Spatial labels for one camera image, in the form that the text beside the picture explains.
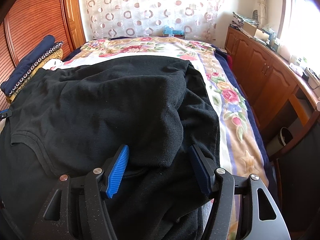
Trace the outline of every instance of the floral bedspread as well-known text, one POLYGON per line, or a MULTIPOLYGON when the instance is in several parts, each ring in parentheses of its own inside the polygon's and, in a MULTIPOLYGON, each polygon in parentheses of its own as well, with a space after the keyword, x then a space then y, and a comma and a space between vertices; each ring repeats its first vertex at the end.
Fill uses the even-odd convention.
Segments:
MULTIPOLYGON (((220 119, 220 165, 232 174, 260 176, 266 186, 263 158, 247 117, 245 98, 231 85, 210 44, 186 41, 174 37, 143 37, 121 40, 94 40, 82 46, 82 51, 62 68, 92 65, 116 57, 131 55, 163 55, 190 60, 202 73, 212 107, 220 119)), ((234 239, 237 229, 239 198, 235 196, 233 217, 228 239, 234 239)), ((212 202, 206 205, 210 210, 212 202)), ((208 215, 204 212, 206 223, 208 215)))

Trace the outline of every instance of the cabinet handle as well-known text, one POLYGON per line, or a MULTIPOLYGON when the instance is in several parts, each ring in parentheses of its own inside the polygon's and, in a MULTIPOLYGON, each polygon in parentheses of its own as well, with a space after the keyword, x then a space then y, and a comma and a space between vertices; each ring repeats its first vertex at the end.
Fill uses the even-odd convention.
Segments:
POLYGON ((266 69, 266 71, 265 71, 265 73, 264 73, 265 76, 267 75, 268 69, 269 69, 269 66, 267 66, 267 69, 266 69))
MULTIPOLYGON (((266 65, 267 65, 267 63, 265 63, 264 65, 266 66, 266 65)), ((262 72, 262 73, 263 73, 263 69, 264 69, 264 67, 263 67, 263 68, 262 68, 262 70, 261 70, 261 72, 262 72)))

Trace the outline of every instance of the cabinet door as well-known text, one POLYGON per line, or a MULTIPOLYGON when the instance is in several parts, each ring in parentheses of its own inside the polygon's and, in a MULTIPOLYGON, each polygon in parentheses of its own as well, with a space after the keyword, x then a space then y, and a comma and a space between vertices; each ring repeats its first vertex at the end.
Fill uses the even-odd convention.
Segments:
POLYGON ((285 68, 287 66, 272 59, 265 71, 267 80, 253 105, 260 129, 276 116, 297 85, 285 68))
POLYGON ((232 58, 236 54, 236 43, 238 41, 237 38, 238 38, 238 33, 236 33, 236 31, 229 28, 225 46, 228 52, 230 52, 232 58))
POLYGON ((239 37, 239 43, 236 50, 236 55, 232 64, 232 72, 234 73, 237 82, 241 84, 242 78, 248 69, 248 57, 252 47, 252 43, 248 38, 239 37))
POLYGON ((242 68, 246 71, 243 73, 241 79, 241 86, 243 87, 248 102, 253 105, 259 92, 266 82, 265 70, 271 60, 271 56, 257 45, 253 44, 250 49, 247 60, 243 61, 242 68))

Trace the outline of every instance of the black t-shirt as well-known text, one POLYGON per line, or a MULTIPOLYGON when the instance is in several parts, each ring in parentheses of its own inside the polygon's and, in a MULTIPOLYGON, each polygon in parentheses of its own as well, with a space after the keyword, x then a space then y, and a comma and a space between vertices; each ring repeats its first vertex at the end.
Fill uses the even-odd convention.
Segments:
POLYGON ((189 61, 130 56, 39 69, 10 109, 0 136, 0 195, 23 235, 60 175, 86 175, 124 143, 129 163, 106 201, 118 239, 201 237, 208 200, 187 149, 197 144, 220 166, 220 132, 189 61))

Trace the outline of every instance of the wooden cabinet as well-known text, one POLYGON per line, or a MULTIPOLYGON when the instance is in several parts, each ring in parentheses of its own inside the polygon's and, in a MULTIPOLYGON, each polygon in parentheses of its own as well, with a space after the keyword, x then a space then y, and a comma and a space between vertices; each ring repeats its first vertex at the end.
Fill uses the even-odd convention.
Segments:
POLYGON ((228 52, 231 54, 231 57, 234 57, 236 54, 238 36, 239 34, 237 33, 236 30, 229 29, 225 46, 228 52))
POLYGON ((240 36, 239 43, 236 48, 237 50, 233 58, 232 71, 235 74, 238 83, 241 84, 244 73, 248 69, 248 64, 246 61, 249 57, 252 44, 248 39, 240 36))
POLYGON ((297 85, 284 67, 277 59, 271 59, 264 72, 266 80, 252 105, 261 129, 276 116, 297 85))
POLYGON ((277 120, 298 86, 297 79, 279 56, 240 31, 229 28, 225 46, 231 53, 232 71, 246 95, 259 130, 276 135, 278 127, 270 124, 282 125, 277 120))
POLYGON ((240 75, 240 84, 244 89, 247 100, 253 105, 266 83, 265 72, 268 69, 268 64, 271 56, 260 49, 259 47, 252 46, 249 51, 248 57, 243 63, 243 71, 240 75))

